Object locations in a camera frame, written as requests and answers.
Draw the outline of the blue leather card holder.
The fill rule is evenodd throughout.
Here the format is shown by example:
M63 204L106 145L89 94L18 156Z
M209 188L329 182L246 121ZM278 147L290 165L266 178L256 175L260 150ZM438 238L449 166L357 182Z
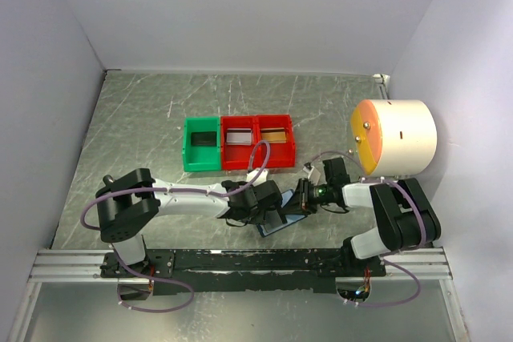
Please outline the blue leather card holder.
M267 213L268 213L268 212L273 212L273 211L275 211L275 210L276 210L276 209L275 209L274 207L269 208L269 209L265 212L265 220L266 220L266 215L267 215ZM287 228L287 227L289 227L289 226L292 226L293 224L295 224L295 223L297 223L297 222L299 222L299 221L301 221L301 220L305 219L305 218L306 218L306 216L305 216L305 215L286 215L286 218L287 218L287 224L286 224L286 225L285 225L281 230L284 230L285 228ZM260 233L261 237L262 237L262 238L265 238L265 237L262 235L262 233L261 233L261 225L262 225L262 224L257 224L257 225L256 225L256 228L257 228L257 230L259 231L259 233Z

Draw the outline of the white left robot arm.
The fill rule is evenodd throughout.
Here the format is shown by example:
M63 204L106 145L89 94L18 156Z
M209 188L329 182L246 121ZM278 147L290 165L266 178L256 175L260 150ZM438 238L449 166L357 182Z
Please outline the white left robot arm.
M169 183L138 168L119 179L106 175L96 192L100 238L121 257L120 267L132 277L150 266L142 230L166 215L202 215L229 225L285 223L283 194L262 171L257 179L225 180L210 185Z

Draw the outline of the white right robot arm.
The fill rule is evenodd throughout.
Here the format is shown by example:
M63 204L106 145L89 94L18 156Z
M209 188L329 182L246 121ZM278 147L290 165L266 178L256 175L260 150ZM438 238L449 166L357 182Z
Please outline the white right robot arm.
M330 204L341 208L343 214L355 207L371 209L375 226L343 243L346 252L340 257L340 265L345 274L357 276L370 258L420 248L440 238L441 224L415 178L353 183L343 158L327 159L323 167L325 183L315 185L309 179L300 179L282 211L307 216Z

